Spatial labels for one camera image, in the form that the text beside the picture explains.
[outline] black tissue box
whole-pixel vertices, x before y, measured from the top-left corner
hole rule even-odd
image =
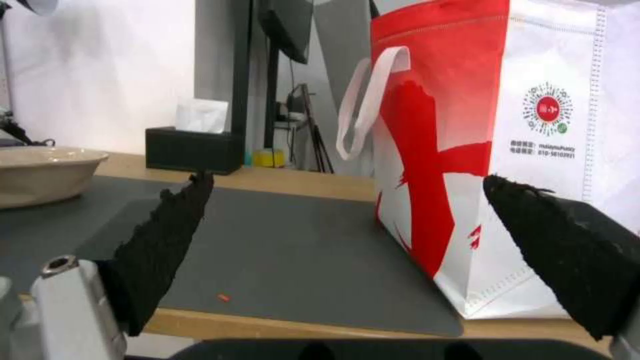
[[[232,133],[210,134],[153,127],[145,132],[147,168],[210,170],[229,175],[244,162],[244,138]]]

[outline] gray desk mat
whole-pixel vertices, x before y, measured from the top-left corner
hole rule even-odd
[[[168,186],[97,176],[75,199],[0,211],[0,274],[27,292],[51,257],[103,258],[129,239]],[[230,301],[218,299],[220,293]],[[374,223],[371,203],[266,192],[214,190],[161,306],[461,334],[455,310]]]

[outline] small orange debris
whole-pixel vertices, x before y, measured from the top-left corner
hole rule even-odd
[[[218,294],[218,299],[220,299],[221,301],[224,302],[229,302],[229,300],[231,300],[228,296],[226,296],[225,294]]]

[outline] bolt hole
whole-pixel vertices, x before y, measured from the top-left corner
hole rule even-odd
[[[67,258],[58,258],[58,259],[52,260],[49,263],[49,268],[51,270],[55,270],[57,268],[61,268],[61,267],[65,266],[68,262],[69,262],[69,260]]]

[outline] computer monitor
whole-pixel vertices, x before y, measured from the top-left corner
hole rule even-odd
[[[306,64],[314,0],[260,0],[258,20],[272,44],[290,59]]]

